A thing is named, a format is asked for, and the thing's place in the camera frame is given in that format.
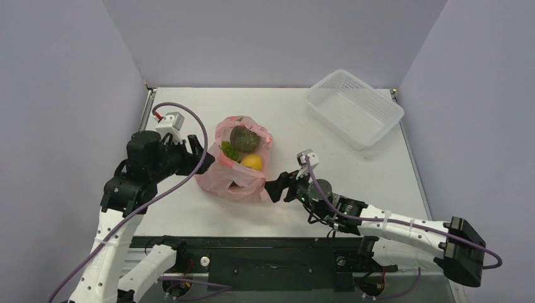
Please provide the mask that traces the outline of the pink plastic bag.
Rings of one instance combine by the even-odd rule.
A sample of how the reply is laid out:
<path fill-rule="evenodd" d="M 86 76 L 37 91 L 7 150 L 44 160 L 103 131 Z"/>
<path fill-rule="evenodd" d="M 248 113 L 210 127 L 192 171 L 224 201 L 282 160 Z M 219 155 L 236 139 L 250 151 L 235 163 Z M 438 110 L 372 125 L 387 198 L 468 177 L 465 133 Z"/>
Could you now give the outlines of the pink plastic bag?
<path fill-rule="evenodd" d="M 236 126 L 245 126 L 261 137 L 258 149 L 252 153 L 240 152 L 240 161 L 247 155 L 259 155 L 263 159 L 261 171 L 248 169 L 240 163 L 224 156 L 220 145 L 229 141 L 231 130 Z M 199 187 L 215 196 L 232 201 L 270 201 L 264 189 L 271 160 L 274 138 L 272 134 L 249 116 L 230 116 L 220 122 L 215 129 L 215 142 L 208 153 L 215 157 L 215 162 L 203 174 L 196 176 Z"/>

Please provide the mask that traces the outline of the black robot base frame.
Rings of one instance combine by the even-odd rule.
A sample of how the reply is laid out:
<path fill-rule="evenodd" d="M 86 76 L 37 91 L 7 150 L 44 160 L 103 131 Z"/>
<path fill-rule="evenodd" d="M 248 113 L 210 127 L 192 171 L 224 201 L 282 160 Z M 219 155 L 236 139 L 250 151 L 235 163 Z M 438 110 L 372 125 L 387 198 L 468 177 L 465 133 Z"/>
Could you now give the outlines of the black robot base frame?
<path fill-rule="evenodd" d="M 131 248 L 147 255 L 159 244 L 177 247 L 164 274 L 207 278 L 215 290 L 335 292 L 382 295 L 401 277 L 400 262 L 379 261 L 377 237 L 161 237 L 135 236 Z"/>

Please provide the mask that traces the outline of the green fake grapes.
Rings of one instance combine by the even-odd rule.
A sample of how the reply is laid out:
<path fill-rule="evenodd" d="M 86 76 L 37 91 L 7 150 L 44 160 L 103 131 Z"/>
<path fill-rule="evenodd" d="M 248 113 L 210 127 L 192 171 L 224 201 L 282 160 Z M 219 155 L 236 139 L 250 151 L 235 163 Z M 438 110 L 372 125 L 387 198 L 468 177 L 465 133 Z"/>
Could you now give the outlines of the green fake grapes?
<path fill-rule="evenodd" d="M 240 163 L 240 152 L 236 150 L 229 141 L 222 141 L 220 148 L 224 156 L 234 162 Z"/>

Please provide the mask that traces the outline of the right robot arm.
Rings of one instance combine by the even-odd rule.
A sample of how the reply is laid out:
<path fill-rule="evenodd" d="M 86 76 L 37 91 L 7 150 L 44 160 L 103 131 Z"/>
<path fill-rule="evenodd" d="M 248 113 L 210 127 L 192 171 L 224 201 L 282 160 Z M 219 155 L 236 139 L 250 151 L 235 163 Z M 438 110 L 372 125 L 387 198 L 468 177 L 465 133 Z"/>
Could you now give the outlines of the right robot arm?
<path fill-rule="evenodd" d="M 264 185 L 272 202 L 299 201 L 310 217 L 337 232 L 376 237 L 378 243 L 359 248 L 357 264 L 407 265 L 441 271 L 446 278 L 467 287 L 480 287 L 486 243 L 465 219 L 429 221 L 381 210 L 332 191 L 324 180 L 283 172 Z"/>

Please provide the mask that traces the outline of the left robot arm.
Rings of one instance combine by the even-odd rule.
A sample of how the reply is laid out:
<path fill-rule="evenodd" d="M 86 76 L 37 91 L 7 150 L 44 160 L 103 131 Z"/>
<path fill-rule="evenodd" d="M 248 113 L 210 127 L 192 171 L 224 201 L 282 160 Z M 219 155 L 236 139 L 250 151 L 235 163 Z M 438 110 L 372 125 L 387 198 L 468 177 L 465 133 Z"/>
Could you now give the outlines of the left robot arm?
<path fill-rule="evenodd" d="M 80 280 L 68 302 L 116 302 L 125 257 L 148 207 L 169 195 L 158 184 L 182 175 L 184 185 L 213 163 L 207 138 L 196 136 L 174 143 L 173 136 L 139 131 L 126 145 L 127 157 L 107 181 L 100 202 L 97 234 L 90 255 L 78 266 Z"/>

